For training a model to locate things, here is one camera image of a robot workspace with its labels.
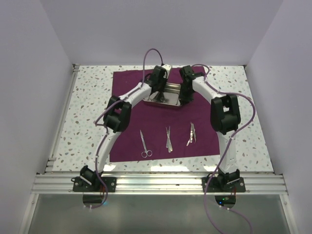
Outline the stainless steel instrument tray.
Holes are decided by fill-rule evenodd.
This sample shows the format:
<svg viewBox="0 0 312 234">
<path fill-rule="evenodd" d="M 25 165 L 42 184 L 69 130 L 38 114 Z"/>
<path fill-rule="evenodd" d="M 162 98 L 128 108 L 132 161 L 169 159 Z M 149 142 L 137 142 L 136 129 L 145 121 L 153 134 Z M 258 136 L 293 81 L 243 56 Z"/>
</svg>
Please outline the stainless steel instrument tray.
<svg viewBox="0 0 312 234">
<path fill-rule="evenodd" d="M 181 106 L 179 102 L 179 92 L 180 92 L 180 84 L 167 83 L 163 89 L 163 92 L 168 93 L 170 98 L 169 102 L 160 103 L 160 102 L 149 102 L 146 101 L 146 98 L 143 99 L 145 104 L 149 105 L 158 105 L 158 106 L 168 106 L 168 107 L 179 107 Z"/>
</svg>

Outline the steel surgical scissors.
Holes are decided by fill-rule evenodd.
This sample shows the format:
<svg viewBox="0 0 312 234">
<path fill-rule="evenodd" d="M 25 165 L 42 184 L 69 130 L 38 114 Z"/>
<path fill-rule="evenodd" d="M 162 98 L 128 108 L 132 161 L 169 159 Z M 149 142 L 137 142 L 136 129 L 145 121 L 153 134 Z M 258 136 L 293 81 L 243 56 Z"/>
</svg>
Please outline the steel surgical scissors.
<svg viewBox="0 0 312 234">
<path fill-rule="evenodd" d="M 144 136 L 143 136 L 143 132 L 141 130 L 140 130 L 140 137 L 141 137 L 142 146 L 143 146 L 143 152 L 141 153 L 141 156 L 143 158 L 151 157 L 153 152 L 151 150 L 147 149 L 146 143 L 145 143 L 145 139 L 144 139 Z"/>
</svg>

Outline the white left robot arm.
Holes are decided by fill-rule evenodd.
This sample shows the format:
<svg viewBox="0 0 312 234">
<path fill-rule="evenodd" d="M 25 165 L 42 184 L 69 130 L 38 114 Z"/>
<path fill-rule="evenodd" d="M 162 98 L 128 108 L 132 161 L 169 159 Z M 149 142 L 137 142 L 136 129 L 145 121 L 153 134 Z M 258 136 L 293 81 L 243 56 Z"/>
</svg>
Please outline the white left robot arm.
<svg viewBox="0 0 312 234">
<path fill-rule="evenodd" d="M 121 96 L 112 96 L 104 113 L 95 121 L 96 126 L 104 127 L 104 135 L 100 140 L 95 155 L 80 171 L 79 178 L 84 181 L 88 190 L 97 191 L 104 181 L 100 178 L 106 160 L 117 138 L 124 132 L 130 123 L 132 108 L 144 98 L 164 89 L 167 83 L 171 66 L 168 64 L 155 66 L 147 79 L 143 79 L 129 92 Z"/>
</svg>

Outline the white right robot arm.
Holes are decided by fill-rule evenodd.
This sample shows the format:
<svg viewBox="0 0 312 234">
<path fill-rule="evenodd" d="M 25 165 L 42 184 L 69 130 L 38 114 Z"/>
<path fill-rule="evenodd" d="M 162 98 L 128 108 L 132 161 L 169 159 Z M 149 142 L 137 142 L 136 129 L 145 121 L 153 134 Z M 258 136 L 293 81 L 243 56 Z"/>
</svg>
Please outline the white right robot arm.
<svg viewBox="0 0 312 234">
<path fill-rule="evenodd" d="M 196 73 L 191 66 L 179 70 L 182 78 L 179 101 L 187 104 L 193 100 L 193 93 L 201 94 L 211 105 L 210 123 L 217 133 L 220 150 L 220 162 L 217 166 L 218 175 L 211 176 L 208 187 L 218 187 L 221 191 L 229 191 L 240 180 L 240 171 L 236 160 L 235 137 L 241 123 L 238 98 L 235 94 L 226 94 L 215 89 L 208 83 L 203 72 Z"/>
</svg>

